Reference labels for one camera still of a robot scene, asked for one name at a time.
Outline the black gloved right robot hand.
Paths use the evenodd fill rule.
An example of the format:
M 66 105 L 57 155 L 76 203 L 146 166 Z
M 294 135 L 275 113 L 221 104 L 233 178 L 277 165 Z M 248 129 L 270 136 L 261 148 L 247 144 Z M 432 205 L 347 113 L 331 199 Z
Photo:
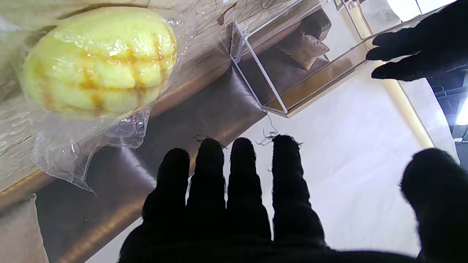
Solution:
M 262 203 L 251 141 L 234 141 L 226 183 L 222 146 L 206 138 L 191 179 L 188 152 L 167 152 L 156 188 L 143 205 L 142 224 L 124 241 L 118 262 L 467 262 L 467 171 L 447 152 L 430 148 L 416 153 L 401 179 L 402 194 L 418 222 L 421 251 L 414 258 L 330 248 L 309 201 L 299 143 L 287 135 L 275 136 L 272 143 L 273 229 Z

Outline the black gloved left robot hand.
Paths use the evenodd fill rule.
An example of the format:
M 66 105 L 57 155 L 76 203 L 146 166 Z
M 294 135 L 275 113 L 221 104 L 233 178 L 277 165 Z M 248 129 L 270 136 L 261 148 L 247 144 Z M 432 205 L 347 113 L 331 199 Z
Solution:
M 384 61 L 374 79 L 413 81 L 467 66 L 468 2 L 458 0 L 413 28 L 376 36 L 366 59 Z

